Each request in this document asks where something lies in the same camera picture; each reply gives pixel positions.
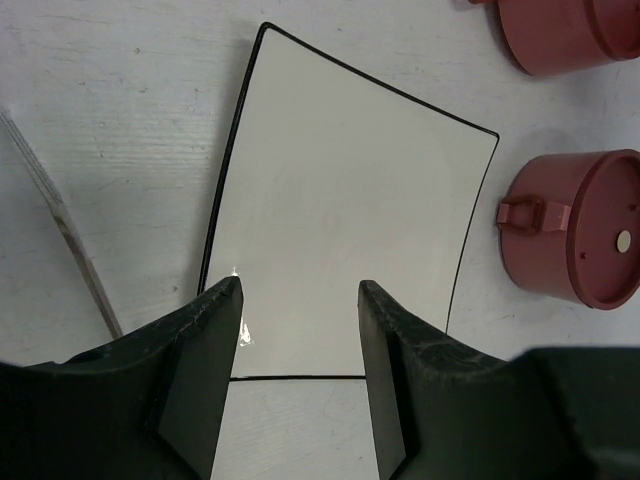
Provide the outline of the metal tongs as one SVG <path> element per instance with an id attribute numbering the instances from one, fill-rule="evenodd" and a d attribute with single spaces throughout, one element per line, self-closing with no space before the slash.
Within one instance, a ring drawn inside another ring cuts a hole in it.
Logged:
<path id="1" fill-rule="evenodd" d="M 92 262 L 92 259 L 86 251 L 81 236 L 77 231 L 76 225 L 73 222 L 69 210 L 67 209 L 55 182 L 39 161 L 33 149 L 6 109 L 1 110 L 1 126 L 7 132 L 15 147 L 21 154 L 23 162 L 26 165 L 36 187 L 44 198 L 52 218 L 64 238 L 112 338 L 118 339 L 122 337 L 122 327 L 117 319 L 104 285 Z"/>

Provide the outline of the dark red lid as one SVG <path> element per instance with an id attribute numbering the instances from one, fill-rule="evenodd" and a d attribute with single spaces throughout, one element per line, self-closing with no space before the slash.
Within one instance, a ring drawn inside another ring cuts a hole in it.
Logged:
<path id="1" fill-rule="evenodd" d="M 635 0 L 586 0 L 592 33 L 605 55 L 613 61 L 639 57 L 639 2 Z"/>
<path id="2" fill-rule="evenodd" d="M 606 152 L 590 167 L 568 231 L 569 277 L 580 302 L 613 310 L 639 288 L 639 153 Z"/>

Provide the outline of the white square plate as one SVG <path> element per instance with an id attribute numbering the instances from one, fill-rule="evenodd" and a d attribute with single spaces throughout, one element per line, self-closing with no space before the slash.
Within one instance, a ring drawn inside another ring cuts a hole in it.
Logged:
<path id="1" fill-rule="evenodd" d="M 262 24 L 199 280 L 241 279 L 234 376 L 362 376 L 363 280 L 445 329 L 498 142 L 495 132 Z"/>

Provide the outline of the pink bowl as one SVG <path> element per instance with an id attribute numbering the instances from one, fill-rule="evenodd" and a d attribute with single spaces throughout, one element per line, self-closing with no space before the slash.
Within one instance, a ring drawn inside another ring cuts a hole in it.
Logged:
<path id="1" fill-rule="evenodd" d="M 524 165 L 500 201 L 503 265 L 520 288 L 577 303 L 567 253 L 578 192 L 602 154 L 551 154 Z"/>
<path id="2" fill-rule="evenodd" d="M 586 0 L 475 1 L 497 11 L 501 38 L 515 65 L 534 77 L 592 69 L 610 63 L 587 18 Z"/>

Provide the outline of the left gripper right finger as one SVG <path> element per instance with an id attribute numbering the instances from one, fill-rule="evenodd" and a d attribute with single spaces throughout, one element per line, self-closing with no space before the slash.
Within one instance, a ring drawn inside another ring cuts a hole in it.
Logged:
<path id="1" fill-rule="evenodd" d="M 639 352 L 535 348 L 502 361 L 359 285 L 383 479 L 635 479 Z"/>

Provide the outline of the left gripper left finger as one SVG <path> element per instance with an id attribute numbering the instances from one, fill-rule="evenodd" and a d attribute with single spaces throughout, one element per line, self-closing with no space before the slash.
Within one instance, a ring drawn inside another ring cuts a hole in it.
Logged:
<path id="1" fill-rule="evenodd" d="M 229 276 L 64 363 L 1 367 L 5 479 L 207 479 L 243 307 Z"/>

